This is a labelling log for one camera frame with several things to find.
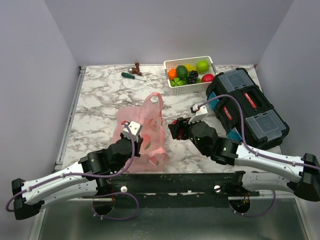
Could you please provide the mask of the pink plastic bag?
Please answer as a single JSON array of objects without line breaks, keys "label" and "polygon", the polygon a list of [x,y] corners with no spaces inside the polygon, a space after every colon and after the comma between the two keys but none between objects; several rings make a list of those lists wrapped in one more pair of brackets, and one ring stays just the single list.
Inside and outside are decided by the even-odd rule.
[{"label": "pink plastic bag", "polygon": [[134,121],[142,125],[140,136],[143,142],[140,157],[135,157],[128,168],[130,173],[160,172],[169,160],[165,150],[165,126],[162,116],[164,101],[160,93],[147,96],[141,106],[122,107],[116,114],[117,126],[113,132],[112,143],[120,139],[124,121]]}]

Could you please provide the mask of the green fruit with black trim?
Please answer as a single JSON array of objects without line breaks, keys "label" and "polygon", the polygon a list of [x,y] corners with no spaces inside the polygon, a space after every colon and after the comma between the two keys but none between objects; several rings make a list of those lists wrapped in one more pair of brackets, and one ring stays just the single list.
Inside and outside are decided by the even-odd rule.
[{"label": "green fruit with black trim", "polygon": [[175,77],[170,81],[172,87],[180,87],[186,84],[186,80],[183,78]]}]

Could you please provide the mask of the dark purple fake grapes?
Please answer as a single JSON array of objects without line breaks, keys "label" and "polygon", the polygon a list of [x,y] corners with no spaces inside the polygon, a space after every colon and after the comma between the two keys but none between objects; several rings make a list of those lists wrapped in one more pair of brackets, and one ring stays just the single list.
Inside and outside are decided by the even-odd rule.
[{"label": "dark purple fake grapes", "polygon": [[190,71],[186,77],[186,83],[188,85],[197,84],[198,76],[199,74],[197,70]]}]

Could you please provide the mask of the orange fake orange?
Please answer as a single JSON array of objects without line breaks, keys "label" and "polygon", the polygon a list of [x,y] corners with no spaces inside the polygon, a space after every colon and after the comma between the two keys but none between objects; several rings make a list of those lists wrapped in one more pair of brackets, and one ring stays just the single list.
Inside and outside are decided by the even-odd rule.
[{"label": "orange fake orange", "polygon": [[172,81],[174,78],[177,78],[177,77],[178,77],[178,75],[177,75],[177,70],[176,70],[175,68],[169,70],[169,71],[167,72],[167,74],[168,74],[168,78],[169,78],[170,81]]}]

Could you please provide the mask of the dark green fake fruit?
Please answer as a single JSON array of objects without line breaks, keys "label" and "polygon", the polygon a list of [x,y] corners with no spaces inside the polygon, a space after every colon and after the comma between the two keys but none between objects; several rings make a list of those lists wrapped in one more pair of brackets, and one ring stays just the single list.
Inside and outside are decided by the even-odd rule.
[{"label": "dark green fake fruit", "polygon": [[188,74],[188,69],[184,65],[179,65],[176,67],[176,75],[178,78],[185,79]]}]

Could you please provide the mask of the red fake apple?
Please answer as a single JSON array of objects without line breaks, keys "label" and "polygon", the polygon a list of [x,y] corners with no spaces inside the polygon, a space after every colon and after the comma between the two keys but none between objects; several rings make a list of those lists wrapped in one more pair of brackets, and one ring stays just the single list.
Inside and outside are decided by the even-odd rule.
[{"label": "red fake apple", "polygon": [[202,78],[201,78],[201,82],[202,83],[209,83],[212,82],[214,80],[214,75],[213,74],[205,74]]}]

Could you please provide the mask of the yellow fake lemon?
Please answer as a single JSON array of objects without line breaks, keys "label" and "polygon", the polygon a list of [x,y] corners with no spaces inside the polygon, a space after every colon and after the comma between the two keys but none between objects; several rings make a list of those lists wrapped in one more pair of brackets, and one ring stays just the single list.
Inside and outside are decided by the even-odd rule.
[{"label": "yellow fake lemon", "polygon": [[197,70],[197,68],[194,65],[191,65],[191,64],[185,64],[184,66],[186,67],[188,72]]}]

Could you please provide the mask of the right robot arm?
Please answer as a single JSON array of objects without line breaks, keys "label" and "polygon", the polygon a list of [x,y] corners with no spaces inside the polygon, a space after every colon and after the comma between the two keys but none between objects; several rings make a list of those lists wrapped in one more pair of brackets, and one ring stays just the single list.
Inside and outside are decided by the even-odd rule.
[{"label": "right robot arm", "polygon": [[247,190],[279,190],[292,192],[310,202],[320,200],[320,164],[315,155],[288,156],[220,137],[215,128],[203,121],[190,123],[179,117],[168,125],[174,140],[189,140],[203,155],[217,164],[250,167],[264,174],[266,183],[256,183],[249,174],[230,183],[230,191],[241,196]]}]

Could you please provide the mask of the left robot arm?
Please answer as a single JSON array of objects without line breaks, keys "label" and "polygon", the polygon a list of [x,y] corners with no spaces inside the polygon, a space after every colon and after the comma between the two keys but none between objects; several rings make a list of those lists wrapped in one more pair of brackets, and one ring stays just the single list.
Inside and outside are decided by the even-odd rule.
[{"label": "left robot arm", "polygon": [[108,148],[88,153],[72,165],[35,180],[17,178],[11,182],[16,220],[34,217],[42,209],[77,197],[107,197],[111,191],[108,179],[122,175],[140,156],[143,138],[120,135]]}]

